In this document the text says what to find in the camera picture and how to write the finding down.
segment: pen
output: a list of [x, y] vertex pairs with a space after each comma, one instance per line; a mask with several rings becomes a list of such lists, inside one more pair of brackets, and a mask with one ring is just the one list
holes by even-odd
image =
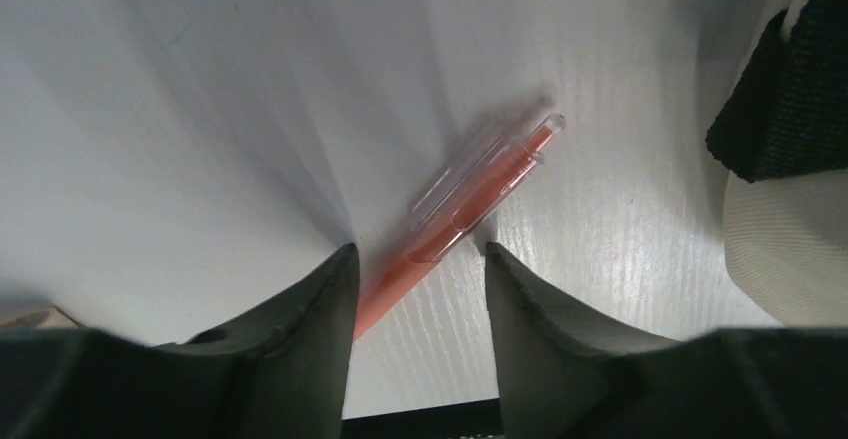
[[500, 124], [489, 131], [489, 142], [482, 141], [481, 155], [442, 175], [422, 200], [429, 201], [431, 207], [423, 220], [410, 231], [408, 241], [389, 261], [378, 281], [360, 298], [354, 341], [515, 190], [542, 162], [542, 149], [564, 125], [560, 114], [548, 115], [541, 121], [535, 118], [513, 125]]

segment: black strip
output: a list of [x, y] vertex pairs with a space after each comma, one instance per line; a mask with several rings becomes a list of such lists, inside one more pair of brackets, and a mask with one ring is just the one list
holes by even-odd
[[478, 435], [503, 435], [497, 399], [342, 422], [342, 439], [453, 439]]

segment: wood grain surface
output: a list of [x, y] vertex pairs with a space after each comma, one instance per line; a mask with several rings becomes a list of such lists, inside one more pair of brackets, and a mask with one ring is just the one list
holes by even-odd
[[[703, 145], [762, 1], [0, 0], [0, 294], [159, 343], [343, 242], [367, 284], [457, 144], [543, 90], [566, 130], [478, 240], [656, 334], [773, 324]], [[354, 346], [345, 414], [496, 394], [467, 241]]]

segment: blue mark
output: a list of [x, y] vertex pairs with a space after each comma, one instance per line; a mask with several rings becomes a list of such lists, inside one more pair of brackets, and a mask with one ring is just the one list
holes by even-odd
[[174, 36], [174, 38], [173, 38], [173, 39], [171, 39], [170, 41], [168, 41], [168, 42], [166, 42], [165, 44], [163, 44], [162, 46], [160, 46], [160, 47], [159, 47], [159, 50], [160, 50], [160, 51], [163, 51], [163, 50], [165, 50], [165, 49], [167, 49], [167, 48], [169, 48], [169, 47], [171, 47], [171, 46], [175, 46], [175, 45], [179, 44], [179, 43], [180, 43], [180, 41], [182, 41], [182, 40], [183, 40], [183, 38], [185, 37], [185, 35], [186, 35], [186, 34], [188, 34], [188, 33], [189, 33], [189, 31], [191, 31], [191, 28], [192, 28], [192, 27], [194, 27], [194, 22], [189, 22], [189, 23], [188, 23], [188, 24], [187, 24], [187, 25], [183, 28], [183, 30], [182, 30], [182, 31], [180, 31], [180, 32], [179, 32], [176, 36]]

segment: white surface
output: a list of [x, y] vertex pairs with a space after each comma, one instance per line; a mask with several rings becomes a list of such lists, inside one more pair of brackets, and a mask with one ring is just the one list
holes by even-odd
[[[703, 147], [760, 0], [0, 0], [0, 277], [183, 340], [387, 234], [487, 111], [569, 118], [489, 222], [675, 338], [773, 320], [730, 281]], [[471, 243], [356, 344], [347, 416], [497, 394]]]

